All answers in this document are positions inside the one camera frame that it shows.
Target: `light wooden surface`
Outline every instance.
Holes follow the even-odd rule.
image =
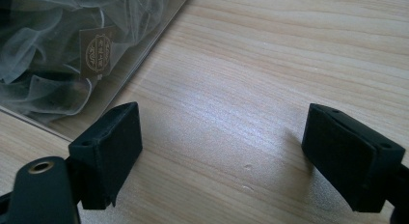
[[[387,223],[352,212],[303,156],[311,102],[409,148],[409,0],[189,0],[116,104],[144,150],[84,223]],[[67,142],[0,116],[0,192]],[[409,156],[404,164],[409,165]]]

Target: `label on bag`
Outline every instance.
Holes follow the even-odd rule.
[[[111,71],[110,59],[115,31],[115,26],[79,31],[81,78],[96,76],[100,79]]]

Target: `wooden table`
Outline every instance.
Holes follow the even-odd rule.
[[[409,148],[409,0],[189,0],[116,104],[144,150],[84,223],[387,223],[352,212],[303,156],[311,102]],[[0,193],[68,142],[0,115]],[[409,156],[403,163],[409,165]]]

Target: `wood grain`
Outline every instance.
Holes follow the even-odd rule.
[[[144,150],[117,206],[84,223],[387,223],[389,203],[352,212],[300,142],[316,102],[409,148],[408,4],[189,0],[115,101],[138,101]],[[31,143],[13,126],[2,143]]]

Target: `clear plastic bag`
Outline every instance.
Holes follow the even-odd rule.
[[[9,16],[0,22],[0,102],[47,122],[78,113],[97,82],[79,77],[79,31],[116,28],[112,69],[159,24],[169,0],[10,1],[0,3]]]

